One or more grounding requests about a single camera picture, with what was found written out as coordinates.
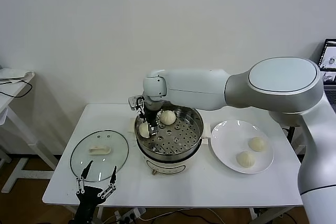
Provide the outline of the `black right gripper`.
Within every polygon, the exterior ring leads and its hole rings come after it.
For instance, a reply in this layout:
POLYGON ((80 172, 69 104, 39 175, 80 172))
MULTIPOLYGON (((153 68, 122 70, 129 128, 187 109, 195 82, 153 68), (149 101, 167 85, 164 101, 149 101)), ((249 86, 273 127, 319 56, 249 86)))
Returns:
POLYGON ((156 117, 160 110, 160 102, 145 102, 144 108, 139 108, 139 117, 142 119, 142 122, 148 122, 150 135, 157 135, 159 132, 159 126, 156 117))

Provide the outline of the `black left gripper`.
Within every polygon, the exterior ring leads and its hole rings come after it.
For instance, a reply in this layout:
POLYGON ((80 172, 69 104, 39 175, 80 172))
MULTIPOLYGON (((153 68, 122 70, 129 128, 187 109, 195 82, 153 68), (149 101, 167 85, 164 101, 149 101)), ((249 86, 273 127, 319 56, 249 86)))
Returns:
POLYGON ((97 187, 85 186, 85 179, 89 174, 93 160, 83 169, 81 175, 76 178, 77 198, 80 201, 79 207, 73 218, 73 223, 92 223, 95 208, 104 202, 116 190, 116 173, 117 166, 114 167, 113 173, 105 190, 97 187))

